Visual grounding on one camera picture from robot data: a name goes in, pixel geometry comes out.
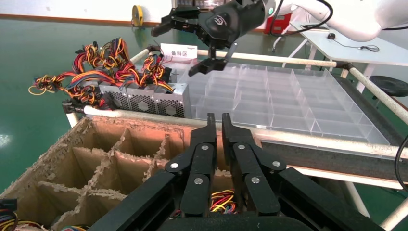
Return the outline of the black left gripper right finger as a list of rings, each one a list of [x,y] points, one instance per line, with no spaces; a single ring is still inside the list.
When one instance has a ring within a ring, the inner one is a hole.
[[[222,140],[249,230],[379,231],[381,227],[275,153],[259,147],[249,129],[222,115]]]

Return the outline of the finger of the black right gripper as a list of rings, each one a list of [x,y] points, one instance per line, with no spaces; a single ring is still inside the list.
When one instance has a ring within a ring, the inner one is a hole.
[[[204,29],[204,19],[208,12],[204,12],[200,7],[176,7],[170,13],[161,18],[159,25],[151,30],[153,37],[158,37],[171,29],[194,33],[197,37],[207,37],[208,33]]]
[[[210,46],[208,58],[191,67],[188,71],[188,76],[192,77],[197,73],[206,75],[211,71],[223,71],[229,60],[232,58],[237,46],[237,42],[232,43],[224,58],[221,59],[216,58],[217,50],[215,46]]]

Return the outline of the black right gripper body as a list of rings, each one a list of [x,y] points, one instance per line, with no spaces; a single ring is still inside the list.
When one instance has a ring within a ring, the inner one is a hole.
[[[198,38],[210,48],[229,49],[239,37],[263,24],[267,17],[266,5],[264,0],[251,0],[246,5],[232,0],[200,13]]]

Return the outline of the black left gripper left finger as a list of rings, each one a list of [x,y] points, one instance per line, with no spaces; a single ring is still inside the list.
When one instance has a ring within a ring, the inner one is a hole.
[[[119,205],[96,221],[91,231],[181,230],[185,218],[209,215],[211,185],[217,163],[215,116],[191,131],[189,147],[168,161]]]

